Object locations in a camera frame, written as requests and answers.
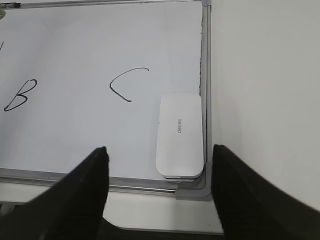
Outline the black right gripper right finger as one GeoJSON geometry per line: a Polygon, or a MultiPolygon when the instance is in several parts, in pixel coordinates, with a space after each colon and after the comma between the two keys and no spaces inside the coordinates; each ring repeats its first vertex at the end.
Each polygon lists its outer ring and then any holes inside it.
{"type": "Polygon", "coordinates": [[[224,145],[212,151],[211,194],[227,240],[318,240],[320,213],[277,188],[224,145]]]}

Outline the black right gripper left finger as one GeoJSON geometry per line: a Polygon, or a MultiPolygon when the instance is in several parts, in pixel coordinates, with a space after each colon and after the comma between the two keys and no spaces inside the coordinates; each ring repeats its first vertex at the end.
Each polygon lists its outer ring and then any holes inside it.
{"type": "Polygon", "coordinates": [[[109,191],[109,156],[96,148],[44,193],[0,219],[2,240],[95,240],[109,191]]]}

